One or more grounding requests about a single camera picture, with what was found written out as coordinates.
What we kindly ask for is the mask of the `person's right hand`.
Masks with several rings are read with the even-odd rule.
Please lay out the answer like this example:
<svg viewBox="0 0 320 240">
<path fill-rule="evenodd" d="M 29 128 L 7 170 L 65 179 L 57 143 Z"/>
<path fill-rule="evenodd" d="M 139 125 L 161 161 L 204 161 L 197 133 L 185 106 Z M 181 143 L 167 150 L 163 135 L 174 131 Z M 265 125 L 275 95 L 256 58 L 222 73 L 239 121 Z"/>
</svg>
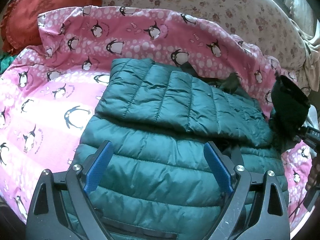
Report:
<svg viewBox="0 0 320 240">
<path fill-rule="evenodd" d="M 309 191 L 311 189 L 311 187 L 313 187 L 313 185 L 315 184 L 315 182 L 317 180 L 317 176 L 320 171 L 320 163 L 319 162 L 320 162 L 319 155 L 317 155 L 312 160 L 312 167 L 311 167 L 310 173 L 308 175 L 307 184 L 305 186 L 306 191 Z"/>
</svg>

